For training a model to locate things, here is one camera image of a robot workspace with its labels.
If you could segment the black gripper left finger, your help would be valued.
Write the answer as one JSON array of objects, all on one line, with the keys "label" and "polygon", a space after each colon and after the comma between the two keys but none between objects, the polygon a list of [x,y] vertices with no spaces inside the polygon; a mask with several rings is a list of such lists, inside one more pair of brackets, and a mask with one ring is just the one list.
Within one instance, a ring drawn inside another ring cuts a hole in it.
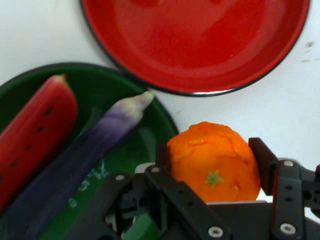
[{"label": "black gripper left finger", "polygon": [[170,175],[169,149],[156,146],[143,173],[110,174],[65,235],[67,240],[119,240],[133,218],[148,214],[163,240],[230,240],[233,235],[184,182]]}]

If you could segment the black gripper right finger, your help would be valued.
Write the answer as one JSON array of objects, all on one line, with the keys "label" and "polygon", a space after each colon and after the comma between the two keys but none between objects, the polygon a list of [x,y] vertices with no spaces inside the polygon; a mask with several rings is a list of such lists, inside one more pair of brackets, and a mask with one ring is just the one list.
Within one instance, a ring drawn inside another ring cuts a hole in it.
[{"label": "black gripper right finger", "polygon": [[258,165],[261,188],[273,197],[270,238],[318,240],[320,225],[305,216],[305,208],[320,216],[320,168],[312,171],[296,160],[277,158],[259,137],[250,138],[248,145]]}]

